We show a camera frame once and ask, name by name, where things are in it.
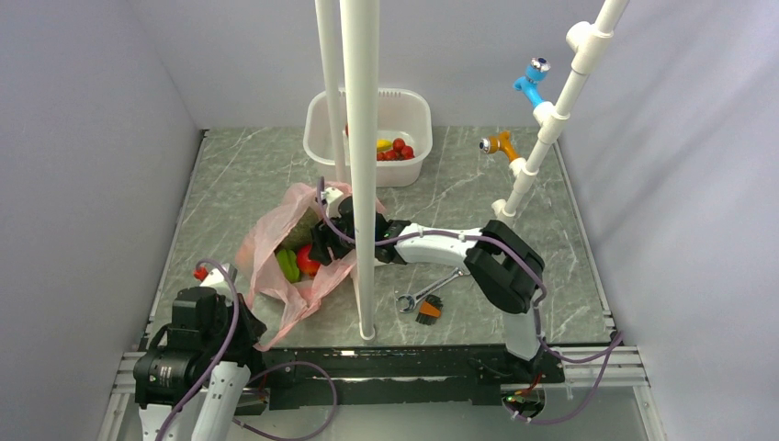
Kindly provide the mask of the pink plastic bag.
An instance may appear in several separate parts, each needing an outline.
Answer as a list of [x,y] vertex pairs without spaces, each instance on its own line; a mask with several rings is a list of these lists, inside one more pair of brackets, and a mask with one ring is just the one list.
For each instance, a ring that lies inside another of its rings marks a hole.
[[276,258],[280,247],[305,213],[310,209],[318,220],[322,215],[317,207],[318,190],[303,183],[291,185],[280,204],[262,216],[246,234],[235,256],[239,272],[249,281],[249,290],[244,295],[245,303],[253,308],[262,297],[280,300],[284,310],[276,335],[266,343],[258,343],[255,349],[267,352],[277,345],[299,322],[305,320],[322,305],[323,299],[331,294],[348,277],[357,279],[356,253],[324,266],[311,281],[289,282]]

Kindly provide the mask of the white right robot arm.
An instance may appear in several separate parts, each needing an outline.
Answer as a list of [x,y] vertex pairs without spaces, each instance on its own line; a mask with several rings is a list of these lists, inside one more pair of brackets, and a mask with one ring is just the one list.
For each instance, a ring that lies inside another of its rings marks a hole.
[[385,265],[452,266],[473,277],[503,313],[506,368],[528,381],[542,367],[542,331],[534,312],[543,296],[543,258],[510,227],[490,220],[482,228],[437,230],[410,220],[375,218],[374,257]]

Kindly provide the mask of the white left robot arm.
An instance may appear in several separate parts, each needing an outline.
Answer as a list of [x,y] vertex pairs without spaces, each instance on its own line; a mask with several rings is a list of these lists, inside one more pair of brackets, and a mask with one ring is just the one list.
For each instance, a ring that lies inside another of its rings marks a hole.
[[265,332],[241,301],[210,287],[181,290],[172,321],[133,368],[145,440],[223,440],[245,386],[263,375]]

